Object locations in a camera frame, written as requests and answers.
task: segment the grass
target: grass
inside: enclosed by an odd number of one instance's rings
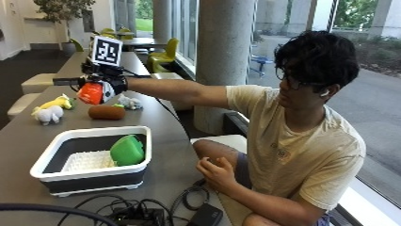
[[[135,19],[137,30],[153,31],[153,20]]]

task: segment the curly dark hair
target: curly dark hair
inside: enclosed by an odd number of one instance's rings
[[[326,31],[304,31],[278,45],[274,63],[275,70],[290,69],[290,76],[298,81],[324,84],[314,87],[314,92],[332,84],[342,88],[359,72],[352,43]]]

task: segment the chair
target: chair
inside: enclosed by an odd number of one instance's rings
[[[163,48],[162,53],[150,53],[149,54],[146,66],[147,66],[147,70],[151,73],[169,73],[170,72],[161,66],[161,64],[171,63],[174,61],[178,42],[179,41],[175,38],[171,38],[166,42],[166,46]]]
[[[127,29],[127,28],[121,28],[121,29],[118,29],[118,32],[130,32],[130,29]],[[121,40],[130,40],[134,36],[133,35],[121,35],[119,36],[121,38]]]
[[[53,85],[53,77],[55,73],[39,73],[29,78],[21,84],[22,93],[38,93],[42,92],[49,86]]]
[[[21,88],[23,95],[13,103],[7,111],[10,120],[21,113],[21,111],[31,103],[39,93],[53,85],[54,76],[55,73],[39,73],[29,78],[25,82],[22,82]]]
[[[74,45],[74,50],[75,50],[77,52],[83,52],[83,48],[82,48],[81,44],[77,42],[77,40],[70,39],[70,42],[71,42],[73,45]]]
[[[269,59],[266,56],[254,56],[251,55],[250,61],[257,62],[259,64],[258,69],[250,68],[251,71],[259,74],[259,77],[263,77],[263,64],[274,63],[271,59]]]
[[[101,31],[99,31],[99,35],[103,36],[103,37],[109,37],[109,38],[114,39],[115,36],[111,35],[111,34],[107,34],[107,32],[113,32],[114,33],[114,30],[111,28],[102,28]]]
[[[114,36],[114,35],[110,35],[110,34],[101,34],[99,36],[102,36],[102,37],[107,37],[107,38],[111,38],[111,39],[114,39],[114,40],[115,40],[115,36]]]
[[[17,101],[10,106],[10,109],[7,110],[7,116],[10,120],[21,113],[21,111],[39,96],[39,94],[41,93],[27,93],[17,99]]]

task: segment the power strip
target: power strip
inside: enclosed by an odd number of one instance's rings
[[[142,213],[135,210],[122,211],[123,208],[115,208],[113,221],[118,226],[131,226],[131,225],[149,225],[149,226],[163,226],[163,210],[162,209],[143,209]]]

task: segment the stuffed toy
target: stuffed toy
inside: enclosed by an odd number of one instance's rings
[[[69,98],[63,93],[61,96],[58,96],[55,99],[53,99],[51,101],[46,102],[45,104],[42,104],[41,106],[37,106],[33,109],[31,115],[35,115],[35,112],[38,110],[46,109],[50,106],[57,105],[59,107],[62,107],[63,109],[73,109],[74,107],[74,99]]]
[[[34,119],[39,121],[42,125],[47,125],[50,122],[59,122],[59,118],[63,115],[63,110],[61,106],[51,105],[46,109],[38,109],[33,115]]]
[[[141,108],[139,100],[135,98],[126,97],[122,93],[119,93],[117,103],[122,105],[125,109],[135,110]]]

